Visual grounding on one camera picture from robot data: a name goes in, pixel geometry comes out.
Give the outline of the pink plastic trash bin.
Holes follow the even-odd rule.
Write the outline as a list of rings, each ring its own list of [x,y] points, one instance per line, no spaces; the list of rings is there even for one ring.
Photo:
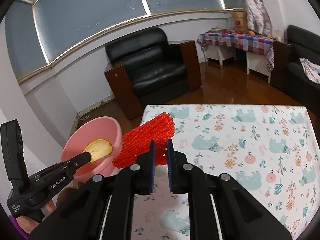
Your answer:
[[[85,183],[96,174],[108,177],[114,171],[112,161],[121,150],[121,137],[121,127],[116,119],[109,116],[95,118],[81,126],[68,139],[61,160],[88,152],[92,160],[77,169],[75,180]]]

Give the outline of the brown paper shopping bag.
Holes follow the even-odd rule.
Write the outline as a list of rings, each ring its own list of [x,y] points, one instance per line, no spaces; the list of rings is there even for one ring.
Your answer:
[[[248,33],[247,27],[247,12],[245,11],[233,11],[231,16],[234,22],[234,31],[237,33]]]

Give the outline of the orange peel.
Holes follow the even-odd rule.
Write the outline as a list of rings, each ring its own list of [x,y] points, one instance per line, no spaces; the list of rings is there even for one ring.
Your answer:
[[[82,151],[88,152],[91,154],[92,159],[91,163],[94,163],[98,161],[101,158],[104,158],[105,156],[108,156],[112,153],[113,151],[113,146],[112,144],[105,139],[96,139],[92,142],[90,142]]]

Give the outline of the floral puffer jacket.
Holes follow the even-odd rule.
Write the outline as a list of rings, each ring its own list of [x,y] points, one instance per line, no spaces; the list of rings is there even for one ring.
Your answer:
[[[261,0],[245,0],[247,27],[264,36],[272,36],[272,23]]]

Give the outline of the plaid tablecloth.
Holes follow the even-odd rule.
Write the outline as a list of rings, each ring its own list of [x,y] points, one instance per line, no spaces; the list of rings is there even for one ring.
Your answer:
[[[236,48],[245,52],[263,55],[267,59],[267,70],[274,70],[274,40],[264,36],[249,36],[245,34],[230,33],[204,33],[198,36],[197,42],[202,50],[209,45]]]

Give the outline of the red foam net sleeve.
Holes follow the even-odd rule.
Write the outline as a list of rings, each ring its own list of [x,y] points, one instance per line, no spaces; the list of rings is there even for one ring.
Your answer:
[[[150,143],[156,143],[155,164],[167,164],[167,141],[174,136],[175,124],[170,114],[163,112],[142,126],[122,137],[120,154],[113,159],[116,168],[125,168],[136,162],[139,155],[149,151]]]

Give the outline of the floral bear tablecloth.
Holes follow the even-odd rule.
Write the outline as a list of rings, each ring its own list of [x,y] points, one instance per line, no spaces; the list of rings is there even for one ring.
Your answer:
[[[319,146],[302,106],[149,105],[169,113],[174,149],[212,175],[230,174],[297,239],[319,208]]]

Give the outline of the plastic drink cup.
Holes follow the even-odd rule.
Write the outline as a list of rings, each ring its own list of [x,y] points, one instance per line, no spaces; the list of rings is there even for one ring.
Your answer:
[[[274,37],[277,41],[279,41],[279,42],[282,41],[282,39],[281,39],[281,37],[282,37],[282,32],[281,32],[281,30],[279,29],[279,25],[277,25],[276,27],[273,28],[273,37]]]

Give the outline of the white desk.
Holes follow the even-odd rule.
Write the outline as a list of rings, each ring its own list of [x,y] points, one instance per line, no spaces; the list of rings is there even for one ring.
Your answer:
[[[217,61],[220,68],[223,68],[225,61],[227,63],[235,63],[246,68],[247,75],[250,72],[259,73],[268,78],[268,83],[271,82],[271,72],[267,69],[268,60],[263,55],[256,53],[245,52],[240,49],[235,49],[226,46],[208,45],[203,51],[206,61]]]

